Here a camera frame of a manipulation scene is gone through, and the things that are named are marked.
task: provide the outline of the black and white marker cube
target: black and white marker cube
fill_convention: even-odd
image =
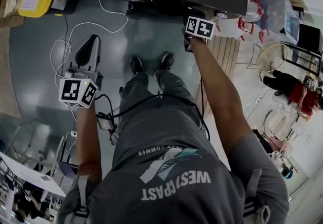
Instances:
[[[61,79],[59,101],[72,107],[89,108],[98,87],[91,79]]]
[[[212,21],[190,16],[188,17],[185,32],[194,36],[212,39],[215,26],[216,24]]]

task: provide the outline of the black sneaker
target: black sneaker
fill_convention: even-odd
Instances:
[[[135,75],[136,73],[142,72],[142,63],[139,57],[132,57],[130,60],[130,70]]]
[[[38,153],[39,153],[39,161],[46,163],[47,160],[45,158],[45,155],[41,151],[39,151]]]
[[[161,60],[161,64],[155,71],[154,77],[157,79],[156,74],[159,70],[170,70],[173,64],[174,64],[174,54],[172,52],[169,52]]]

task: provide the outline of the white cable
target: white cable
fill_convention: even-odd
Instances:
[[[113,14],[121,14],[121,15],[126,16],[126,14],[121,13],[121,12],[111,12],[111,11],[106,10],[106,9],[102,6],[101,0],[99,0],[99,3],[100,3],[101,8],[102,8],[105,12],[113,13]],[[58,86],[58,84],[57,84],[57,82],[56,82],[56,76],[58,75],[58,76],[60,76],[61,78],[64,78],[64,76],[62,76],[62,75],[60,75],[60,74],[58,73],[58,70],[59,70],[59,68],[60,68],[60,67],[62,67],[62,66],[66,63],[66,61],[67,61],[68,57],[69,57],[69,56],[70,56],[70,54],[72,53],[72,48],[71,48],[71,43],[70,43],[70,41],[71,41],[71,37],[72,37],[73,31],[74,31],[74,29],[75,29],[76,27],[81,26],[81,25],[84,25],[84,24],[91,24],[91,25],[95,25],[95,26],[101,27],[101,28],[103,28],[104,30],[106,30],[107,32],[109,32],[109,33],[111,33],[111,34],[114,34],[114,33],[119,32],[120,30],[122,30],[122,29],[127,25],[128,21],[129,21],[129,19],[128,19],[128,17],[127,17],[126,23],[125,23],[125,24],[123,24],[123,26],[122,26],[121,28],[119,28],[118,30],[116,30],[116,31],[111,31],[111,30],[109,30],[109,29],[107,29],[107,28],[103,27],[102,25],[97,24],[97,23],[94,23],[94,22],[82,22],[82,23],[79,23],[79,24],[77,24],[77,25],[75,25],[75,26],[73,27],[73,29],[72,29],[72,31],[71,31],[71,34],[70,34],[70,37],[69,37],[69,40],[68,40],[68,41],[63,40],[63,39],[57,39],[57,40],[55,41],[55,43],[54,43],[54,45],[53,45],[53,47],[52,47],[52,49],[51,49],[51,51],[50,51],[50,55],[49,55],[49,59],[50,59],[51,66],[53,67],[53,69],[54,69],[54,71],[55,71],[54,82],[55,82],[55,85],[56,85],[57,89],[60,89],[60,88],[59,88],[59,86]],[[68,46],[68,53],[67,53],[66,59],[63,61],[63,63],[62,63],[62,64],[60,64],[60,65],[57,67],[57,69],[55,69],[55,66],[54,66],[54,64],[53,64],[53,62],[52,62],[52,59],[51,59],[51,55],[52,55],[52,52],[53,52],[53,50],[54,50],[54,47],[55,47],[55,45],[56,45],[56,43],[57,43],[58,41],[65,42],[65,43],[67,44],[67,46]],[[71,111],[71,113],[72,113],[72,115],[73,115],[74,120],[75,120],[75,121],[77,121],[77,120],[76,120],[76,117],[75,117],[75,115],[74,115],[74,113],[73,113],[73,111],[72,111],[72,109],[71,109],[71,107],[70,107],[70,106],[69,106],[69,109],[70,109],[70,111]]]
[[[72,147],[73,147],[73,145],[76,143],[76,141],[71,145],[71,147],[70,147],[70,150],[69,151],[67,151],[67,149],[65,149],[66,151],[67,151],[67,155],[62,159],[62,162],[56,167],[56,169],[54,170],[54,172],[56,173],[56,170],[60,167],[60,165],[63,163],[63,161],[70,155],[70,153],[71,153],[71,149],[72,149]]]
[[[64,138],[64,141],[63,141],[63,143],[66,141],[66,139],[67,139],[67,136],[69,135],[69,134],[71,134],[71,132],[68,132],[67,134],[65,134],[65,138]]]
[[[111,12],[111,11],[108,11],[108,10],[106,10],[106,9],[102,6],[101,0],[99,0],[99,3],[100,3],[101,8],[102,8],[105,12],[113,13],[113,14],[122,14],[122,15],[126,15],[126,14],[124,14],[124,13],[122,13],[122,12]]]

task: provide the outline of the person sitting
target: person sitting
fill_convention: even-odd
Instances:
[[[311,116],[313,111],[322,110],[321,94],[308,90],[300,80],[290,74],[274,70],[273,76],[274,78],[265,76],[263,83],[271,89],[283,92],[290,101],[297,104],[298,111]]]
[[[40,161],[45,161],[42,153],[39,157]],[[35,171],[41,172],[43,169],[42,165],[37,164],[34,168]],[[28,215],[32,219],[37,217],[43,217],[45,211],[47,210],[49,204],[42,202],[43,193],[45,191],[38,186],[35,186],[29,182],[25,182],[22,189],[18,194],[15,195],[15,206],[14,211],[17,221],[24,223]]]

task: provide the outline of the gray t-shirt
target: gray t-shirt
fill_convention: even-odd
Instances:
[[[268,223],[284,223],[286,185],[258,139],[245,137],[228,160],[232,171],[188,114],[175,108],[143,111],[122,131],[112,170],[101,183],[88,182],[89,218],[92,223],[244,223],[267,205]],[[261,175],[255,196],[246,198],[256,170]],[[79,197],[76,182],[59,224],[79,207]]]

